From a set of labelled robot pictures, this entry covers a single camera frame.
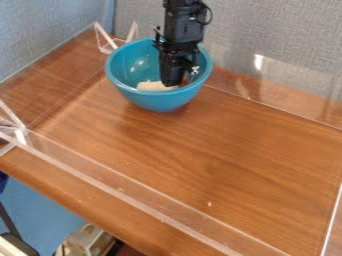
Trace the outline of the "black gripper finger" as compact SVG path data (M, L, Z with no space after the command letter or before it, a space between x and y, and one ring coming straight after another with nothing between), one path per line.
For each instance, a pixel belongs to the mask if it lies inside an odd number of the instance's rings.
M195 47L191 53L187 56L188 60L188 81L192 81L194 76L199 73L199 63L198 63L198 56L199 56L199 48Z
M190 70L191 61L184 51L162 51L159 53L160 80L167 86L179 85L184 73Z

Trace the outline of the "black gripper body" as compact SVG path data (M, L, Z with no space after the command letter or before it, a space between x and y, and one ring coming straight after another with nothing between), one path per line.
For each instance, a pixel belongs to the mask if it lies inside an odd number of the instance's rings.
M204 38L208 6L203 0L163 0L164 27L156 31L154 47L188 54Z

